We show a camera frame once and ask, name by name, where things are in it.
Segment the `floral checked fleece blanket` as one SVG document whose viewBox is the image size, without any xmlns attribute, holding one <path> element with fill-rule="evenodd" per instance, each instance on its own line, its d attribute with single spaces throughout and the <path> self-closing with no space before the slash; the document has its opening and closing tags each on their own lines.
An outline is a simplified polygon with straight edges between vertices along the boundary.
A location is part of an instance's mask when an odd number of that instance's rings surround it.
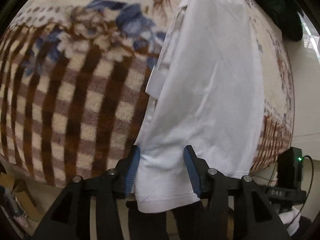
<svg viewBox="0 0 320 240">
<path fill-rule="evenodd" d="M 147 84 L 182 0 L 28 0 L 1 37 L 1 160 L 62 187 L 136 144 Z M 291 146 L 292 73 L 280 29 L 244 0 L 263 73 L 264 113 L 249 172 Z"/>
</svg>

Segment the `dark teal garment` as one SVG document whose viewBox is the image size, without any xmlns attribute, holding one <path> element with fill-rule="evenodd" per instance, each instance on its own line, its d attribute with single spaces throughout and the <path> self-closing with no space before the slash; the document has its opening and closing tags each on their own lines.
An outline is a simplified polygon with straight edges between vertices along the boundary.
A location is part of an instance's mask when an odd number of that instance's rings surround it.
<svg viewBox="0 0 320 240">
<path fill-rule="evenodd" d="M 268 14 L 282 34 L 293 41 L 303 38 L 302 10 L 295 0 L 255 0 Z"/>
</svg>

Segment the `white t-shirt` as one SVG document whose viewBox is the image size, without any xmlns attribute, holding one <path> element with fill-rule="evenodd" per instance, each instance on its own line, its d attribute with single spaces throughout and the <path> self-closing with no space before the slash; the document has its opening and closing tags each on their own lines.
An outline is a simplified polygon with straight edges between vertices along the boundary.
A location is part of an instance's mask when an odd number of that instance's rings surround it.
<svg viewBox="0 0 320 240">
<path fill-rule="evenodd" d="M 262 127 L 264 87 L 244 0 L 182 0 L 146 92 L 136 140 L 141 212 L 198 201 L 183 160 L 185 146 L 225 176 L 247 175 Z"/>
</svg>

